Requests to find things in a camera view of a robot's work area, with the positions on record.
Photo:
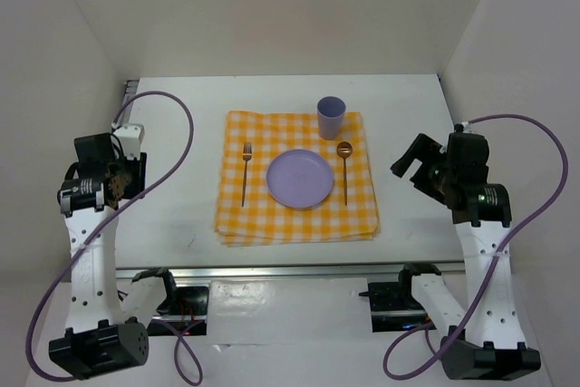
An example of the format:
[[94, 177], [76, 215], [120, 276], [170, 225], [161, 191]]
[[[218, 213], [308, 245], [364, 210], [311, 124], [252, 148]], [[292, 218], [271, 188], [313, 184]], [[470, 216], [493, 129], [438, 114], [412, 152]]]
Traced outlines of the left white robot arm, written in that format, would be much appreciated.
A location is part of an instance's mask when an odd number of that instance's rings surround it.
[[117, 213], [145, 189], [143, 137], [141, 127], [129, 124], [75, 139], [77, 160], [57, 194], [74, 264], [64, 335], [49, 343], [49, 357], [75, 380], [143, 365], [150, 321], [156, 312], [168, 314], [179, 305], [166, 267], [139, 272], [128, 294], [118, 293]]

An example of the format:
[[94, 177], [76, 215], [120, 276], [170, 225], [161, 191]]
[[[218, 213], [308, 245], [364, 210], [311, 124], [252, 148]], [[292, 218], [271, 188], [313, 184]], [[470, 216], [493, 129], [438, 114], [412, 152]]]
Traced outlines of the copper spoon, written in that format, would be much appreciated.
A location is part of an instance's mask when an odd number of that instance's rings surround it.
[[343, 161], [343, 201], [344, 205], [348, 205], [348, 174], [347, 174], [347, 160], [353, 154], [353, 146], [348, 141], [341, 141], [336, 147], [337, 155]]

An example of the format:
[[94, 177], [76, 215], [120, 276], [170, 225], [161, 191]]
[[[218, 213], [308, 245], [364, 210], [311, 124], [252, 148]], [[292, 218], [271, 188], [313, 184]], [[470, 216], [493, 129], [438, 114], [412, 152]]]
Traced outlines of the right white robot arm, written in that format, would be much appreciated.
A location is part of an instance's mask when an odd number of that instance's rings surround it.
[[400, 304], [420, 304], [433, 322], [441, 336], [438, 359], [451, 380], [513, 381], [541, 367], [517, 317], [504, 243], [512, 222], [508, 191], [488, 182], [488, 157], [488, 142], [479, 134], [452, 132], [441, 145], [421, 133], [391, 165], [402, 177], [420, 162], [411, 183], [450, 210], [461, 244], [467, 308], [432, 265], [405, 266], [395, 286]]

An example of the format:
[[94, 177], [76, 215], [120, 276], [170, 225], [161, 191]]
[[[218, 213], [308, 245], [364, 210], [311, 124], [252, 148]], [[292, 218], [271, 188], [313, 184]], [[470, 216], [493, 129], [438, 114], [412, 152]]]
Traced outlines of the purple plastic cup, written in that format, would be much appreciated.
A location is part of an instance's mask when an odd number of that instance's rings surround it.
[[335, 96], [326, 96], [317, 103], [316, 109], [319, 136], [324, 140], [334, 140], [346, 112], [345, 102]]

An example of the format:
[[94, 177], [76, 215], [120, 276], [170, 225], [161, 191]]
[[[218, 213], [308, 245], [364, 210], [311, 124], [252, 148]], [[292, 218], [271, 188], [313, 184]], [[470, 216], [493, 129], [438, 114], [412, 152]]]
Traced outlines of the yellow checkered cloth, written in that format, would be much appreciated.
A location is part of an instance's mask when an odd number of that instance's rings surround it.
[[323, 140], [313, 113], [230, 111], [214, 229], [228, 247], [373, 238], [381, 228], [363, 117]]

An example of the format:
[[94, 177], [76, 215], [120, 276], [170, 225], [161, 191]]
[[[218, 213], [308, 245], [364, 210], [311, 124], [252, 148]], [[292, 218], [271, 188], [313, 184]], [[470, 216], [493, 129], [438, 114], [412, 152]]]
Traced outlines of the copper fork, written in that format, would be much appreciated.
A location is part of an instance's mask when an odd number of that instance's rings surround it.
[[244, 161], [244, 173], [243, 173], [243, 183], [242, 183], [242, 194], [241, 194], [241, 207], [243, 208], [246, 203], [246, 191], [247, 191], [247, 168], [248, 163], [253, 157], [252, 143], [247, 141], [244, 143], [243, 147], [243, 161]]

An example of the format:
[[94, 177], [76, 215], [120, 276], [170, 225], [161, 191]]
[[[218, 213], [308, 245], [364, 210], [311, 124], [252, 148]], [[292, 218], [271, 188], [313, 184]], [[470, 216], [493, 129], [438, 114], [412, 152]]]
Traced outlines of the purple plastic plate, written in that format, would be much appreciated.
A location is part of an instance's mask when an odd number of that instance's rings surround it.
[[266, 171], [266, 186], [282, 206], [315, 208], [332, 192], [334, 173], [330, 164], [316, 152], [288, 150], [271, 161]]

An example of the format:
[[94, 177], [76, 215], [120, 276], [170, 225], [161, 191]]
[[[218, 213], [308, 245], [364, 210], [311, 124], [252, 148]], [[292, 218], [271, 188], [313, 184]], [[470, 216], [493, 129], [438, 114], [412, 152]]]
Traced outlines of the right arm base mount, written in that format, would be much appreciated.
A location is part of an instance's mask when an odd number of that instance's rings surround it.
[[368, 301], [374, 333], [408, 331], [430, 320], [411, 296], [411, 280], [422, 274], [440, 276], [441, 272], [433, 264], [406, 264], [396, 281], [368, 283], [367, 289], [358, 294]]

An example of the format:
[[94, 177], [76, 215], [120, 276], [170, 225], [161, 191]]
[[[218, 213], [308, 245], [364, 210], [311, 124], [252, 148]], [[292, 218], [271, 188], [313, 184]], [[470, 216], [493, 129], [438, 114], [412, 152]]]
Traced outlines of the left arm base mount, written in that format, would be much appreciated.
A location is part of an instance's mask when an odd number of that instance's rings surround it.
[[180, 333], [190, 336], [207, 334], [209, 285], [178, 285], [166, 267], [151, 268], [137, 273], [136, 283], [146, 278], [161, 278], [165, 299], [156, 309], [155, 319], [163, 320]]

